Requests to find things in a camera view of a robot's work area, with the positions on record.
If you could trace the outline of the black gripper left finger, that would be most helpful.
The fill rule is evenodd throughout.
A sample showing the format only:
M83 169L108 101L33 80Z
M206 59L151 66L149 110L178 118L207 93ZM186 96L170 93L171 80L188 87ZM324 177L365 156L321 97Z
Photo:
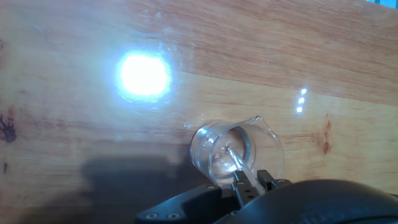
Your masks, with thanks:
M265 192L265 180L249 177L242 171L233 173L233 182L229 189L217 185L205 184L136 215L136 224L191 224L218 223L230 218Z

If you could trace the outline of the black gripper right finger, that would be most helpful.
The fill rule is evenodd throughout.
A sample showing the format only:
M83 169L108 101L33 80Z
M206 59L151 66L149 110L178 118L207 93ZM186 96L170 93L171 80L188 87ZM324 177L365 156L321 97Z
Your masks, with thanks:
M291 184L291 181L286 179L275 179L266 170L257 171L257 180L262 185L264 190L274 190L285 187Z

